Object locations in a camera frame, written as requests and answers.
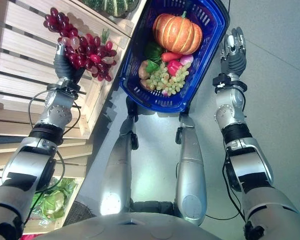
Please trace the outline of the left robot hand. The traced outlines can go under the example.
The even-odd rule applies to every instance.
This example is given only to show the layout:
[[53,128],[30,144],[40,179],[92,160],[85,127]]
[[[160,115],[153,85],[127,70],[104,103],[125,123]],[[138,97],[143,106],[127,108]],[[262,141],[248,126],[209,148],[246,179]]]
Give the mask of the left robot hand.
[[75,84],[78,84],[85,69],[83,67],[75,67],[66,57],[66,46],[62,43],[56,45],[56,53],[53,60],[54,70],[57,77],[66,78]]

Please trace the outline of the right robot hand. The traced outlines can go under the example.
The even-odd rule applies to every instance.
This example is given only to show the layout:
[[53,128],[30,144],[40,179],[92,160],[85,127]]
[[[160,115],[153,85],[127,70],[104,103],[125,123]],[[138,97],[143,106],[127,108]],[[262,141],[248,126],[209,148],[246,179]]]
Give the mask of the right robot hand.
[[238,26],[226,34],[221,49],[221,72],[240,76],[246,69],[246,39],[242,29]]

